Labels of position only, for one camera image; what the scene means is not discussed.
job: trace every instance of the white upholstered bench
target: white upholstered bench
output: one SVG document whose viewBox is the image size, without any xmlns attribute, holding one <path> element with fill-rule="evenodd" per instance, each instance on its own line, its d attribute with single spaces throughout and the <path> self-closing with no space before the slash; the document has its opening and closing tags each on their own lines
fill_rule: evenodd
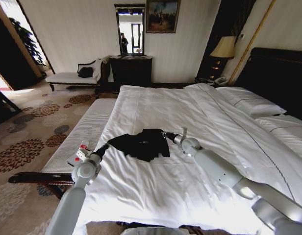
<svg viewBox="0 0 302 235">
<path fill-rule="evenodd" d="M 80 119 L 75 128 L 55 151 L 41 172 L 20 172 L 9 178 L 10 183 L 43 184 L 58 198 L 63 195 L 58 185 L 71 185 L 73 167 L 67 159 L 76 153 L 83 140 L 94 150 L 111 115 L 116 99 L 97 99 Z"/>
</svg>

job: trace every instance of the white duvet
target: white duvet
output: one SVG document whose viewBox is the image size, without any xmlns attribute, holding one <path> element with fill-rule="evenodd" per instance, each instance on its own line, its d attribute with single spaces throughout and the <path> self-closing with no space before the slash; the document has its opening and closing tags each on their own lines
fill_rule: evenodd
<svg viewBox="0 0 302 235">
<path fill-rule="evenodd" d="M 249 179 L 268 183 L 302 205 L 302 159 L 207 85 L 176 89 L 122 86 L 97 148 L 146 128 L 178 132 L 212 149 Z M 254 201 L 211 179 L 168 140 L 169 158 L 150 163 L 111 147 L 86 199 L 75 233 L 90 221 L 124 221 L 255 234 L 262 226 Z"/>
</svg>

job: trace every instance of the floral pattern rug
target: floral pattern rug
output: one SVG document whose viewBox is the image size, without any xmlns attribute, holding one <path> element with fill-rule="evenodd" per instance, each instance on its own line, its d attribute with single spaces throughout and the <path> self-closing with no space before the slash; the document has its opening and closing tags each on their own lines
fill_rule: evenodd
<svg viewBox="0 0 302 235">
<path fill-rule="evenodd" d="M 43 168 L 95 101 L 94 88 L 55 86 L 52 92 L 43 80 L 28 89 L 4 93 L 23 111 L 0 124 L 0 235 L 43 235 L 58 199 L 43 185 L 10 184 L 8 178 Z M 123 230 L 112 222 L 89 225 L 89 235 Z"/>
</svg>

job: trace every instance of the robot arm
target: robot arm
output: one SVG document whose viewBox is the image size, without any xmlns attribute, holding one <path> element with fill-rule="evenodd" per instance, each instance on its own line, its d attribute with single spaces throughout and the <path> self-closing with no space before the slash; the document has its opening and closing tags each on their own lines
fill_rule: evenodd
<svg viewBox="0 0 302 235">
<path fill-rule="evenodd" d="M 267 184 L 245 178 L 233 164 L 215 152 L 202 148 L 195 138 L 187 138 L 186 132 L 184 128 L 183 135 L 170 132 L 162 134 L 177 144 L 187 156 L 194 157 L 198 165 L 218 182 L 247 199 L 260 196 L 252 209 L 276 235 L 302 235 L 302 207 L 299 204 Z M 64 193 L 48 226 L 47 235 L 73 233 L 85 199 L 84 188 L 97 177 L 101 169 L 100 162 L 108 148 L 109 144 L 103 145 L 74 167 L 72 179 L 75 184 Z"/>
<path fill-rule="evenodd" d="M 164 132 L 188 156 L 194 157 L 198 165 L 215 180 L 232 188 L 242 197 L 261 198 L 252 206 L 254 213 L 277 235 L 302 235 L 302 206 L 268 184 L 245 178 L 237 168 L 215 152 L 204 149 L 195 138 Z"/>
<path fill-rule="evenodd" d="M 108 144 L 103 145 L 82 163 L 74 167 L 72 179 L 74 185 L 67 190 L 47 228 L 47 235 L 71 235 L 75 229 L 76 222 L 82 208 L 86 192 L 84 188 L 96 179 L 101 170 L 100 162 Z"/>
</svg>

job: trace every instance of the patterned carpet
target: patterned carpet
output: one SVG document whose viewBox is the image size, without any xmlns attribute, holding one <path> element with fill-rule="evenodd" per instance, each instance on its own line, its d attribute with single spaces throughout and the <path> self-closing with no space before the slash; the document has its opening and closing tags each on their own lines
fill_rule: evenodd
<svg viewBox="0 0 302 235">
<path fill-rule="evenodd" d="M 95 101 L 92 88 L 55 86 L 43 80 L 25 90 L 5 92 L 23 112 L 0 125 L 0 235 L 43 235 L 58 199 L 42 185 L 10 184 L 21 171 L 40 171 Z M 103 93 L 100 98 L 116 98 Z M 114 222 L 90 223 L 88 235 L 119 235 Z M 202 235 L 228 235 L 199 231 Z"/>
</svg>

